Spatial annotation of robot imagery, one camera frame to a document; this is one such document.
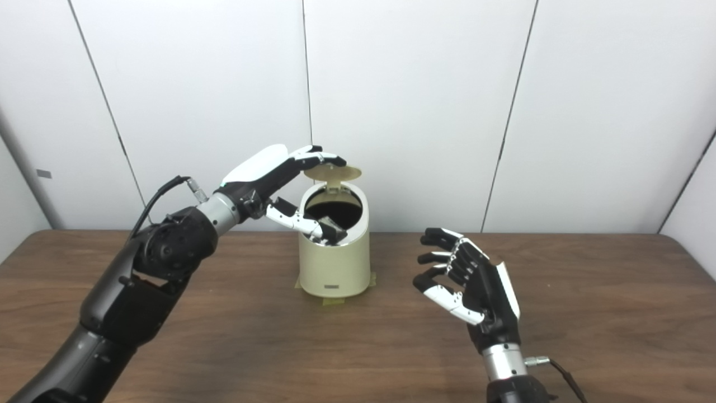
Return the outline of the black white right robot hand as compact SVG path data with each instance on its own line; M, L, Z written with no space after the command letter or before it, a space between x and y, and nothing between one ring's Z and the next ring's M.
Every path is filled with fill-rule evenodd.
M506 264L492 263L466 235L445 228L427 228L420 243L439 250L417 258L432 266L414 277L413 286L467 324L478 353L493 346L520 346L521 309Z

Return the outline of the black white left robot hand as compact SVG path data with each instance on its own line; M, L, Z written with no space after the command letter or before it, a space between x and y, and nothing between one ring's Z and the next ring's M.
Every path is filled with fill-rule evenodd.
M345 167L347 162L337 154L323 151L322 146L305 146L289 152L284 144L274 144L251 156L227 174L215 194L222 194L234 215L230 227L248 219L270 220L328 245L347 237L347 230L330 218L309 218L288 201L271 197L300 173L319 166Z

